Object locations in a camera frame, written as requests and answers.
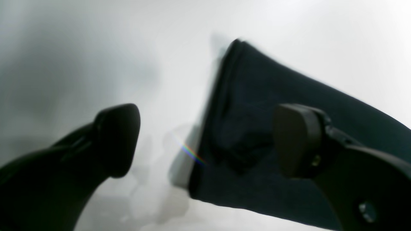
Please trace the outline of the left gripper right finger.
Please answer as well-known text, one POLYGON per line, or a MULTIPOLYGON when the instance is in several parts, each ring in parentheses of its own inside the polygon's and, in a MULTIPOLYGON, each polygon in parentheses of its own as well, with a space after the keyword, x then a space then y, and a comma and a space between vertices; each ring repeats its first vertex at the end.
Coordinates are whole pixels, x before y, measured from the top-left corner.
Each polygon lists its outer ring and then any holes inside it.
POLYGON ((301 104, 275 108, 273 137, 282 175, 312 180, 342 231, 410 230, 408 162, 362 145, 301 104))

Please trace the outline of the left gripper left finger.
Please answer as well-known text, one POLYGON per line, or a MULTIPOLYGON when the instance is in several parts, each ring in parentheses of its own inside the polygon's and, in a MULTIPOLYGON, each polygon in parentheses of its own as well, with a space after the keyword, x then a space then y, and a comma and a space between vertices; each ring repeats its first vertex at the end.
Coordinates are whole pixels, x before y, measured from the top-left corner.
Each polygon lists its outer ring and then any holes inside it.
POLYGON ((97 188, 129 172, 140 125, 135 104, 109 107, 52 146, 1 167, 1 230, 73 231, 97 188))

